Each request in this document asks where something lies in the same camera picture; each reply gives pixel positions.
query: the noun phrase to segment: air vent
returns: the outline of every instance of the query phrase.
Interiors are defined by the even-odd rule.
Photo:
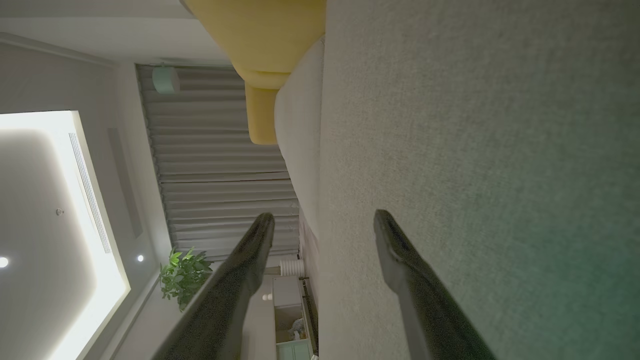
[[[93,194],[93,187],[91,186],[91,181],[89,180],[89,173],[86,170],[86,165],[84,164],[84,158],[82,156],[82,150],[80,150],[80,143],[78,142],[78,137],[74,133],[69,133],[69,138],[71,140],[71,146],[74,149],[74,155],[76,156],[76,164],[78,166],[78,171],[80,173],[80,178],[82,179],[82,184],[84,187],[84,195],[86,196],[86,200],[91,207],[91,214],[93,216],[93,223],[96,226],[98,231],[98,235],[100,236],[100,241],[102,242],[102,248],[106,254],[111,253],[111,245],[109,245],[109,238],[107,238],[107,231],[104,228],[104,223],[102,222],[102,217],[100,216],[100,209],[98,208],[98,202],[95,200],[95,195]]]

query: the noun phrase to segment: white cushion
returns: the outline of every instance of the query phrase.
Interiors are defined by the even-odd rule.
[[[316,236],[323,66],[324,37],[309,48],[278,92],[274,119],[293,189]]]

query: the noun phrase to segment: curtain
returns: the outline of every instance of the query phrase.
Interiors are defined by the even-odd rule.
[[[255,217],[275,216],[271,254],[297,254],[298,200],[277,145],[249,139],[244,81],[233,68],[178,68],[180,92],[138,77],[159,189],[174,247],[224,260]]]

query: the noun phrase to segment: yellow upholstery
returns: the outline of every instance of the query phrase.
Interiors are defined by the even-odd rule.
[[[307,49],[324,34],[326,0],[185,2],[245,81],[252,141],[276,143],[275,95]]]

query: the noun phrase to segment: potted plant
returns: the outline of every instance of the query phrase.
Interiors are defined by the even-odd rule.
[[[180,311],[183,311],[211,275],[211,262],[206,260],[204,251],[192,255],[193,247],[182,257],[181,252],[174,250],[169,254],[169,263],[165,266],[160,264],[162,298],[177,298]]]

